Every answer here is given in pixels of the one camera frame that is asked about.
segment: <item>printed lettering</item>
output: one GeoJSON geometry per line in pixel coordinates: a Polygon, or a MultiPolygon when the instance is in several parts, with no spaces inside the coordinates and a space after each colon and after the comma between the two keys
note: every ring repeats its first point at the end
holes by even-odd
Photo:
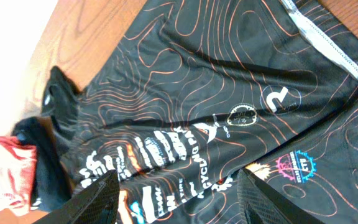
{"type": "Polygon", "coordinates": [[[160,167],[164,166],[165,162],[164,162],[162,156],[160,155],[160,150],[159,150],[158,146],[156,146],[156,144],[153,142],[153,140],[151,138],[146,138],[144,142],[146,144],[146,149],[152,155],[155,163],[160,167]]]}
{"type": "Polygon", "coordinates": [[[93,158],[97,155],[96,151],[93,151],[89,156],[86,157],[86,168],[80,170],[80,174],[84,176],[84,180],[80,182],[83,188],[87,188],[96,179],[105,174],[108,170],[113,170],[112,157],[105,155],[103,158],[106,161],[104,165],[101,161],[94,161],[93,158]]]}
{"type": "Polygon", "coordinates": [[[161,196],[161,189],[155,187],[155,198],[157,199],[157,206],[158,206],[158,216],[161,217],[164,215],[163,210],[163,203],[162,203],[162,196],[161,196]]]}
{"type": "Polygon", "coordinates": [[[212,186],[212,184],[210,182],[207,183],[203,183],[203,187],[204,189],[207,189],[208,187],[212,186]]]}
{"type": "Polygon", "coordinates": [[[300,159],[299,160],[302,166],[302,171],[309,171],[308,164],[306,163],[306,159],[300,159]]]}
{"type": "Polygon", "coordinates": [[[130,178],[132,174],[126,168],[125,157],[121,146],[117,147],[117,152],[118,152],[118,157],[116,158],[116,162],[117,162],[118,177],[119,180],[125,180],[127,178],[130,178]]]}
{"type": "Polygon", "coordinates": [[[195,154],[192,155],[191,158],[195,161],[195,162],[200,162],[202,160],[202,158],[200,158],[199,154],[195,154]]]}
{"type": "Polygon", "coordinates": [[[204,183],[204,182],[206,182],[209,178],[207,177],[207,176],[205,176],[205,175],[201,175],[200,176],[201,177],[201,183],[204,183]]]}
{"type": "Polygon", "coordinates": [[[173,148],[179,154],[179,158],[183,161],[186,160],[186,155],[187,155],[186,147],[180,141],[178,133],[167,133],[167,134],[171,138],[173,148]]]}
{"type": "Polygon", "coordinates": [[[183,179],[182,178],[179,178],[179,193],[180,193],[181,202],[185,203],[187,200],[184,198],[185,192],[183,191],[183,179]]]}
{"type": "Polygon", "coordinates": [[[153,169],[152,163],[150,162],[149,155],[147,154],[146,150],[143,147],[142,140],[140,140],[139,137],[135,138],[136,144],[140,149],[140,153],[142,154],[142,157],[144,159],[144,162],[146,163],[146,166],[150,169],[153,169]]]}
{"type": "Polygon", "coordinates": [[[198,193],[197,198],[200,198],[200,199],[204,198],[204,192],[202,191],[202,192],[198,193]]]}
{"type": "Polygon", "coordinates": [[[171,146],[165,136],[160,131],[154,131],[155,137],[164,145],[165,152],[168,154],[168,159],[170,162],[175,162],[176,159],[173,156],[173,152],[171,150],[171,146]]]}
{"type": "Polygon", "coordinates": [[[185,133],[185,137],[186,137],[187,139],[189,139],[189,138],[193,138],[194,135],[193,135],[193,133],[191,133],[191,131],[187,131],[187,132],[185,133]]]}
{"type": "Polygon", "coordinates": [[[194,147],[191,152],[194,154],[197,154],[198,153],[198,146],[194,147]]]}
{"type": "Polygon", "coordinates": [[[229,133],[228,128],[227,128],[226,126],[223,126],[223,130],[224,130],[224,132],[226,133],[226,137],[227,137],[227,138],[230,138],[230,133],[229,133]]]}
{"type": "Polygon", "coordinates": [[[196,140],[194,140],[194,139],[192,139],[192,138],[189,138],[189,145],[194,145],[194,144],[196,144],[197,143],[197,141],[196,140]]]}
{"type": "Polygon", "coordinates": [[[208,169],[206,167],[201,168],[201,175],[206,175],[208,169]]]}
{"type": "Polygon", "coordinates": [[[191,195],[194,197],[197,195],[197,192],[196,190],[194,189],[194,183],[193,182],[189,182],[190,184],[190,192],[191,192],[191,195]]]}
{"type": "Polygon", "coordinates": [[[175,203],[175,195],[167,196],[167,207],[169,212],[171,212],[177,207],[175,203]]]}
{"type": "Polygon", "coordinates": [[[182,130],[181,129],[181,126],[177,127],[177,128],[173,128],[173,131],[174,132],[177,132],[177,133],[185,133],[186,131],[185,130],[182,130]]]}

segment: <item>circular logo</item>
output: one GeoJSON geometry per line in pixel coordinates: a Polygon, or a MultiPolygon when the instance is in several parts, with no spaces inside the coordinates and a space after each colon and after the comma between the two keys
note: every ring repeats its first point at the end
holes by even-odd
{"type": "Polygon", "coordinates": [[[250,126],[257,122],[258,113],[252,105],[242,103],[230,110],[227,124],[231,126],[250,126]]]}
{"type": "Polygon", "coordinates": [[[301,105],[301,93],[295,88],[269,85],[262,91],[260,105],[266,113],[286,114],[297,110],[301,105]]]}

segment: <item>wooden surface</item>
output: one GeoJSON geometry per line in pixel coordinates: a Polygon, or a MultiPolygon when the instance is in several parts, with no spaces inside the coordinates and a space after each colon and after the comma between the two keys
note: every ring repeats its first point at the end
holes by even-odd
{"type": "MultiPolygon", "coordinates": [[[[58,65],[83,89],[101,69],[146,0],[59,0],[34,51],[22,84],[24,116],[39,111],[49,70],[58,65]]],[[[320,0],[358,36],[358,0],[320,0]]],[[[0,212],[0,223],[31,223],[45,215],[14,218],[0,212]]]]}

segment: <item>red fabric item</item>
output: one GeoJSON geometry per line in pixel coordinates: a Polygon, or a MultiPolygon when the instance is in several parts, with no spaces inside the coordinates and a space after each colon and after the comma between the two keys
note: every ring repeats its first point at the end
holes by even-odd
{"type": "Polygon", "coordinates": [[[36,162],[35,146],[0,137],[0,211],[9,208],[17,216],[29,212],[36,162]]]}

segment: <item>black fabric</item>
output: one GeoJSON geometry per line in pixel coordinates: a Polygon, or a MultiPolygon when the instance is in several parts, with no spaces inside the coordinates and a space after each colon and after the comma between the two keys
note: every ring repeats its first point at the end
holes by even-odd
{"type": "Polygon", "coordinates": [[[110,170],[58,210],[36,223],[115,223],[118,209],[117,172],[110,170]]]}
{"type": "Polygon", "coordinates": [[[75,96],[77,92],[74,83],[67,79],[58,67],[53,67],[42,97],[41,115],[50,116],[52,119],[55,145],[59,156],[68,151],[75,133],[73,127],[77,122],[78,114],[75,96]]]}
{"type": "Polygon", "coordinates": [[[239,172],[237,194],[244,223],[322,223],[247,169],[239,172]]]}
{"type": "MultiPolygon", "coordinates": [[[[358,64],[346,27],[296,5],[358,64]]],[[[318,220],[358,223],[358,82],[279,1],[148,1],[67,107],[60,159],[78,189],[117,170],[118,223],[240,222],[244,166],[318,220]]]]}
{"type": "Polygon", "coordinates": [[[70,190],[46,130],[37,118],[27,118],[15,125],[12,135],[17,136],[23,145],[37,147],[32,210],[51,212],[60,208],[71,198],[70,190]]]}

